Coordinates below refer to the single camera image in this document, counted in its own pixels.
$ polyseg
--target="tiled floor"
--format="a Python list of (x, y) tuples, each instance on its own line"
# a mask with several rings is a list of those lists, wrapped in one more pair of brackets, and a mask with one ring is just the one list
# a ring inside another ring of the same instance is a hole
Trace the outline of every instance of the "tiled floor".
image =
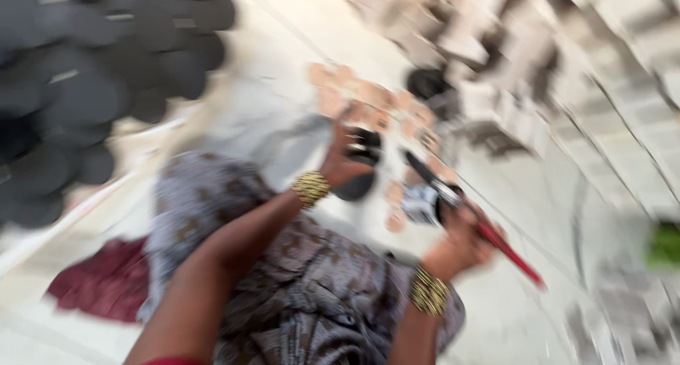
[[(233, 40), (234, 84), (208, 131), (206, 149), (236, 157), (262, 158), (261, 141), (309, 116), (314, 90), (307, 83), (309, 62), (343, 63), (363, 79), (397, 90), (411, 67), (398, 48), (367, 29), (343, 0), (237, 0), (239, 30)], [(261, 159), (267, 182), (285, 187), (304, 169), (319, 164), (327, 127), (292, 137), (272, 159)], [(379, 193), (401, 172), (398, 140), (378, 169)], [(544, 276), (538, 293), (506, 259), (457, 282), (467, 309), (461, 335), (440, 364), (575, 364), (563, 324), (574, 303), (591, 304), (586, 287), (600, 260), (620, 253), (640, 256), (650, 222), (622, 214), (604, 203), (583, 181), (575, 164), (551, 144), (546, 158), (516, 157), (491, 162), (484, 154), (457, 146), (463, 187), (491, 218), (508, 231), (510, 243)], [(96, 235), (63, 235), (0, 279), (0, 364), (50, 363), (113, 365), (124, 359), (139, 328), (80, 313), (55, 313), (41, 299), (56, 273), (119, 234), (144, 235), (152, 214), (150, 186), (119, 222)], [(376, 250), (419, 254), (440, 233), (409, 226), (392, 235), (384, 229), (386, 205), (380, 196), (358, 204), (329, 198), (315, 210), (324, 225)], [(574, 243), (574, 237), (580, 241)]]

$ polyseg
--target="maroon cloth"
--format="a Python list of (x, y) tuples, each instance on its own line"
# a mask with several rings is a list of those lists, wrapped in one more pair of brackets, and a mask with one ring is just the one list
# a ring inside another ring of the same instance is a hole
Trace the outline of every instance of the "maroon cloth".
[(157, 360), (145, 362), (142, 365), (200, 365), (200, 363), (185, 358), (159, 358)]
[(135, 322), (149, 294), (145, 241), (109, 240), (94, 256), (59, 273), (47, 292), (57, 298), (58, 308)]

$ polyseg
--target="gold bangle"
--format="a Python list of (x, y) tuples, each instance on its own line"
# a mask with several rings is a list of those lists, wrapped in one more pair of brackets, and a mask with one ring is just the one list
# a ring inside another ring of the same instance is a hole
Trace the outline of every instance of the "gold bangle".
[(409, 299), (413, 306), (421, 312), (432, 316), (441, 316), (444, 313), (446, 299), (450, 293), (451, 291), (442, 280), (425, 272), (420, 265), (415, 270)]
[(305, 208), (310, 208), (317, 200), (328, 195), (330, 186), (326, 178), (317, 171), (308, 171), (300, 175), (291, 186), (297, 193)]

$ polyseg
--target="wrist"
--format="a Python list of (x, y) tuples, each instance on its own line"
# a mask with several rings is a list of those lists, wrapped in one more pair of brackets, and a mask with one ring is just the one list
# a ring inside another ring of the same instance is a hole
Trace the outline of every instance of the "wrist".
[(420, 266), (427, 273), (443, 282), (450, 282), (462, 272), (462, 269), (459, 268), (460, 266), (452, 262), (451, 257), (446, 254), (444, 248), (434, 247), (434, 249), (430, 249), (421, 260)]
[(319, 169), (319, 174), (321, 174), (321, 176), (323, 176), (324, 179), (326, 179), (326, 181), (328, 182), (328, 185), (331, 188), (335, 188), (335, 187), (339, 186), (340, 184), (342, 184), (342, 183), (338, 182), (335, 175), (329, 169), (321, 167)]

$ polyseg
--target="gray patterned fabric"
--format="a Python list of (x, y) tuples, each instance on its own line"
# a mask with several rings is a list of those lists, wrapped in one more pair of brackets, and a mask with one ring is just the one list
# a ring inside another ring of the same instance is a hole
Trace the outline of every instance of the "gray patterned fabric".
[[(211, 232), (274, 195), (250, 163), (198, 152), (176, 156), (157, 184), (157, 215), (144, 248), (151, 283), (140, 320), (151, 317), (175, 268)], [(300, 214), (237, 284), (214, 363), (384, 364), (412, 275), (412, 268)], [(438, 353), (464, 316), (452, 292)]]

